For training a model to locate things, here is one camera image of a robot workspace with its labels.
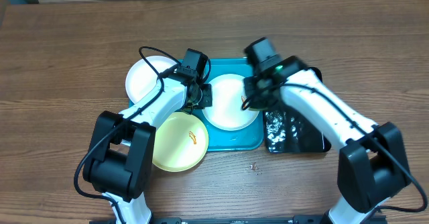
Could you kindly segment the white plate with ketchup streak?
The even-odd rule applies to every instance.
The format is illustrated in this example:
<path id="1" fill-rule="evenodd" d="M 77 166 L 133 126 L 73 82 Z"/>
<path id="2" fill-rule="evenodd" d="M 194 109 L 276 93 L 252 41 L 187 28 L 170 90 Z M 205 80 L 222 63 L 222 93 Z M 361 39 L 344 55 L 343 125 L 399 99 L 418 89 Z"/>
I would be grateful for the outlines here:
<path id="1" fill-rule="evenodd" d="M 202 110 L 213 126 L 225 131 L 237 131 L 253 123 L 259 113 L 242 110 L 247 99 L 243 84 L 244 76 L 223 74 L 212 79 L 212 106 Z"/>

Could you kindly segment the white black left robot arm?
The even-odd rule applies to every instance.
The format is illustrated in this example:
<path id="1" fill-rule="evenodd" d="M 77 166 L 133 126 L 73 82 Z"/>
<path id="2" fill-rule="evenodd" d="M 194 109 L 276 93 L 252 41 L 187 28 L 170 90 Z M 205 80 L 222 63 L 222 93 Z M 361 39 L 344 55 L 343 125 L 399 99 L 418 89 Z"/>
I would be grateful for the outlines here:
<path id="1" fill-rule="evenodd" d="M 151 174 L 156 130 L 175 111 L 211 104 L 207 55 L 187 49 L 183 60 L 159 71 L 145 56 L 139 84 L 145 91 L 120 113 L 103 111 L 96 120 L 88 152 L 74 173 L 78 194 L 110 203 L 113 223 L 150 223 L 143 190 Z"/>

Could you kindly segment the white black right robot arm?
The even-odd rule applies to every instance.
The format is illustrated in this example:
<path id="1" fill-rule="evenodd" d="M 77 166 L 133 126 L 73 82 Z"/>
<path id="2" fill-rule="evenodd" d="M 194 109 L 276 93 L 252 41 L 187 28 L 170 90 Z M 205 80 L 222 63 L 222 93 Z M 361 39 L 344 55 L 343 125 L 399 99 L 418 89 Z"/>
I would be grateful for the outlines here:
<path id="1" fill-rule="evenodd" d="M 401 131 L 353 110 L 322 82 L 321 73 L 299 57 L 282 58 L 267 38 L 244 49 L 252 76 L 245 78 L 243 109 L 291 107 L 304 116 L 339 153 L 341 197 L 319 223 L 364 223 L 386 209 L 386 200 L 414 181 Z"/>

